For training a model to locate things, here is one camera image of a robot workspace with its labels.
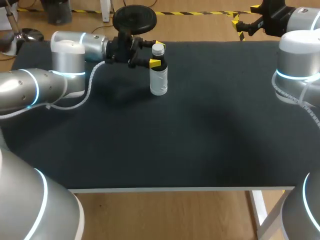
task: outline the black cloth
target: black cloth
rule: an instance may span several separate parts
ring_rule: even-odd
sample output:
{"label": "black cloth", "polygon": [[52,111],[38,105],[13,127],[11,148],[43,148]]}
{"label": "black cloth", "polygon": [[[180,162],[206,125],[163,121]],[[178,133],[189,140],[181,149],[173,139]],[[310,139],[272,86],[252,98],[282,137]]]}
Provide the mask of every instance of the black cloth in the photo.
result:
{"label": "black cloth", "polygon": [[[165,95],[150,93],[148,69],[103,65],[84,106],[33,109],[4,123],[4,136],[70,189],[295,186],[320,166],[320,131],[276,98],[277,50],[278,42],[168,42]],[[12,68],[51,67],[50,44],[38,42],[24,44]]]}

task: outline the white bottle cap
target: white bottle cap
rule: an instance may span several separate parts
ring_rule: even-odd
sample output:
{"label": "white bottle cap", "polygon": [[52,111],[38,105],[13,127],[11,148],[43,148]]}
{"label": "white bottle cap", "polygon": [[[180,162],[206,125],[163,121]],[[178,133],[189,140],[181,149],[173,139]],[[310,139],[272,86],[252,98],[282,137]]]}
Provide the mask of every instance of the white bottle cap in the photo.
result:
{"label": "white bottle cap", "polygon": [[157,43],[152,46],[152,54],[155,56],[162,56],[165,53],[165,46]]}

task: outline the white cable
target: white cable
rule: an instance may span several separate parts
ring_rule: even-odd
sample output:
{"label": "white cable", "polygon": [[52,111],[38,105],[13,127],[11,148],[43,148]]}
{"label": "white cable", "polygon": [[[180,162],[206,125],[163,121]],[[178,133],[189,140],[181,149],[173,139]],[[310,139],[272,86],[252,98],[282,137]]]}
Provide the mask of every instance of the white cable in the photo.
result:
{"label": "white cable", "polygon": [[88,90],[86,92],[86,96],[85,98],[79,102],[78,104],[74,105],[74,106],[67,106],[67,107],[63,107],[63,106],[57,106],[57,105],[54,105],[54,104],[47,104],[46,105],[46,108],[47,109],[50,109],[50,107],[54,108],[54,109],[58,109],[58,110],[71,110],[71,109],[76,109],[78,107],[80,107],[81,105],[83,105],[89,98],[90,96],[90,92],[91,92],[91,86],[92,86],[92,80],[94,78],[94,75],[95,75],[95,72],[96,70],[101,66],[105,64],[104,61],[101,61],[99,62],[97,65],[94,66],[94,68],[92,69],[92,72],[90,74],[90,78],[89,78],[89,85],[88,85]]}
{"label": "white cable", "polygon": [[0,115],[0,120],[4,120],[4,119],[9,119],[9,118],[15,117],[17,115],[25,113],[26,111],[29,111],[31,109],[35,109],[36,107],[40,107],[40,106],[44,106],[44,105],[47,105],[47,103],[40,103],[40,104],[37,104],[37,105],[28,106],[28,107],[26,107],[24,109],[21,109],[19,111],[15,111],[15,112],[12,112],[12,113],[9,113],[9,114],[6,114],[6,115]]}
{"label": "white cable", "polygon": [[277,76],[277,72],[274,72],[271,82],[272,82],[272,86],[274,87],[274,89],[281,94],[282,96],[290,99],[291,101],[295,102],[296,104],[298,104],[300,107],[302,107],[304,110],[307,111],[307,113],[312,117],[312,119],[314,120],[315,124],[318,126],[318,128],[320,129],[320,121],[317,118],[317,116],[314,114],[314,112],[310,109],[310,107],[308,107],[306,105],[305,102],[303,102],[303,98],[306,94],[307,89],[309,88],[309,86],[311,85],[311,82],[309,82],[304,89],[301,92],[300,95],[300,99],[295,98],[294,96],[291,96],[290,94],[286,93],[285,91],[282,91],[277,85],[276,85],[276,76]]}

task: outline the black table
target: black table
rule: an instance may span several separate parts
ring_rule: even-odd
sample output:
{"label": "black table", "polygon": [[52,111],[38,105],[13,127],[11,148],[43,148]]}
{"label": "black table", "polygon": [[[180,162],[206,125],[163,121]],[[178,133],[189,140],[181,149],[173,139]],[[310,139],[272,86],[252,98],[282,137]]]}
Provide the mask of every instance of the black table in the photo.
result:
{"label": "black table", "polygon": [[[40,107],[3,133],[13,153],[69,189],[295,186],[320,167],[320,132],[276,98],[277,50],[168,42],[167,94],[150,93],[147,69],[104,65],[84,106]],[[50,44],[39,42],[24,44],[12,69],[51,67]]]}

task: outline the black stool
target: black stool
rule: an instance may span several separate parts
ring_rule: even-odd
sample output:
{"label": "black stool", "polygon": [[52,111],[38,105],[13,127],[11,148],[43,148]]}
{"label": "black stool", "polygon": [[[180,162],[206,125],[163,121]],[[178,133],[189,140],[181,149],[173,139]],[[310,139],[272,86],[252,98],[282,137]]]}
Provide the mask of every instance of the black stool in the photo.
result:
{"label": "black stool", "polygon": [[11,11],[11,6],[17,2],[18,0],[0,0],[0,8],[5,8],[6,16],[12,28],[12,32],[0,39],[0,52],[9,56],[17,55],[24,42],[44,40],[44,36],[40,31],[32,28],[20,29],[18,27],[15,16]]}
{"label": "black stool", "polygon": [[119,32],[121,30],[128,31],[131,35],[144,34],[154,29],[157,15],[147,6],[128,5],[114,13],[112,23]]}

